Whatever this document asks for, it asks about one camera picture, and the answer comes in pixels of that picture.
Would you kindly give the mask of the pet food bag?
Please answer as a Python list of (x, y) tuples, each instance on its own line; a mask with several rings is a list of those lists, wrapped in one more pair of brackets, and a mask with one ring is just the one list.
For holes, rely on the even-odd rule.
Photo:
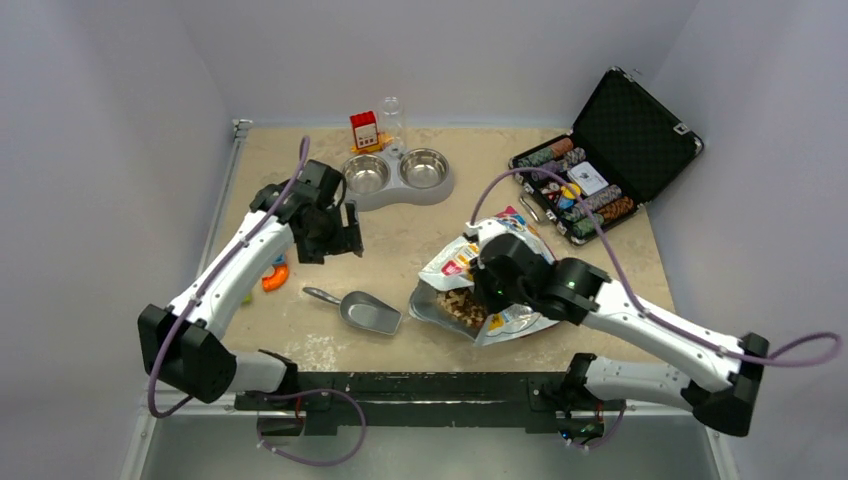
[(472, 264), (479, 252), (479, 243), (463, 235), (448, 243), (418, 273), (409, 313), (457, 332), (477, 347), (517, 340), (557, 325), (531, 307), (508, 300), (501, 289), (494, 296), (505, 307), (489, 311), (483, 288), (473, 276)]

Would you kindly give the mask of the silver metal scoop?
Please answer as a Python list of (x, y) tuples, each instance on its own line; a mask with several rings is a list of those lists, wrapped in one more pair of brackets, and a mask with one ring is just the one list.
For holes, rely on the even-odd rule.
[(400, 311), (363, 291), (351, 291), (342, 298), (314, 287), (303, 287), (302, 291), (336, 305), (345, 323), (365, 331), (393, 336), (402, 321)]

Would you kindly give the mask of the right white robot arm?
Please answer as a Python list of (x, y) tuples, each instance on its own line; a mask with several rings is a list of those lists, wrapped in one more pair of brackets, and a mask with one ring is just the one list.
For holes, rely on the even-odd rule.
[(513, 233), (481, 239), (472, 291), (491, 314), (525, 306), (543, 318), (612, 335), (657, 358), (614, 361), (576, 354), (559, 391), (569, 407), (637, 400), (689, 412), (720, 433), (748, 435), (768, 341), (720, 334), (652, 311), (623, 282), (574, 257), (554, 260)]

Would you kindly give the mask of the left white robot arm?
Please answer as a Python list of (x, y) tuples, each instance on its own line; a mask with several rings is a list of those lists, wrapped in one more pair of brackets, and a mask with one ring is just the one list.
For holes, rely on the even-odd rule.
[(259, 392), (272, 408), (297, 399), (295, 366), (268, 351), (236, 353), (222, 339), (234, 314), (279, 256), (294, 248), (301, 264), (364, 251), (356, 205), (337, 198), (344, 175), (308, 160), (280, 184), (260, 189), (233, 238), (165, 307), (146, 306), (137, 321), (152, 380), (211, 403), (226, 393)]

